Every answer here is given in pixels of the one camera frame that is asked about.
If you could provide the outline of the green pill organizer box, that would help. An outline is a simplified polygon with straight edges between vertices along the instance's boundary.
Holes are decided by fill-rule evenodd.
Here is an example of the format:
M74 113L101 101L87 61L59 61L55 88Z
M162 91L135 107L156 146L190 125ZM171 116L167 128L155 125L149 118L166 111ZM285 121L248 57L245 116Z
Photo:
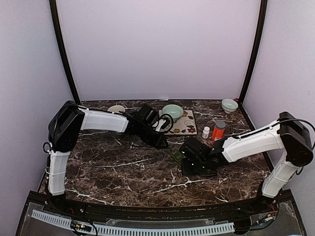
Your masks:
M185 156L181 152L178 152L178 151L171 152L170 156L172 160L178 165L181 165L182 160L185 159Z

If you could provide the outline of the white pill bottle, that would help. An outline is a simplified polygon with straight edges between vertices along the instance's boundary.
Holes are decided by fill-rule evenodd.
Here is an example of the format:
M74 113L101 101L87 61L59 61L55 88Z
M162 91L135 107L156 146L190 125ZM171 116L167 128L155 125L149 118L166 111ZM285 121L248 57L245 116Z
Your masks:
M202 138L207 139L209 137L210 127L205 126L202 132Z

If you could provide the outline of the red pill bottle grey lid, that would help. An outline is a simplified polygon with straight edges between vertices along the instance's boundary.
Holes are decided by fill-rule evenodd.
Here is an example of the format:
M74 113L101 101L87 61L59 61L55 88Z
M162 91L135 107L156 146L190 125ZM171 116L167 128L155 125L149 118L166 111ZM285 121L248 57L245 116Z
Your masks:
M215 126L214 126L214 130L213 130L213 134L212 134L212 140L213 141L220 140L223 137L225 127L226 127L226 123L224 121L222 121L222 120L216 121Z

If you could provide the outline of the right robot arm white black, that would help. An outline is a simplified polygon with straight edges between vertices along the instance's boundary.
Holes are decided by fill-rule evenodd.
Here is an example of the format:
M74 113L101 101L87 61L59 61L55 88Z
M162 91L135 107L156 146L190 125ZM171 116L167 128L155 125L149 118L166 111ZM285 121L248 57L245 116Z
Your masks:
M216 170L229 163L258 153L281 149L283 153L271 174L263 181L261 195L251 203L255 213L262 213L270 205L293 175L314 158L314 143L306 120L295 118L288 112L270 124L246 134L222 138L211 147L196 138L187 139L179 152L200 169Z

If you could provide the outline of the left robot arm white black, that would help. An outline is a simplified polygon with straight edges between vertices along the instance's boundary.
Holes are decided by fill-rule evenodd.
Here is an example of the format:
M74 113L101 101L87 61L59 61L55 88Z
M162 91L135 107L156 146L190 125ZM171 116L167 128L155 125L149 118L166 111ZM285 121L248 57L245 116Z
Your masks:
M146 145L157 149L168 148L167 137L159 130L163 125L158 112L147 104L131 113L115 113L93 110L73 101L67 101L48 125L48 141L43 150L49 155L48 192L53 195L50 206L58 214L69 211L69 202L64 194L68 158L76 146L82 130L102 130L134 135Z

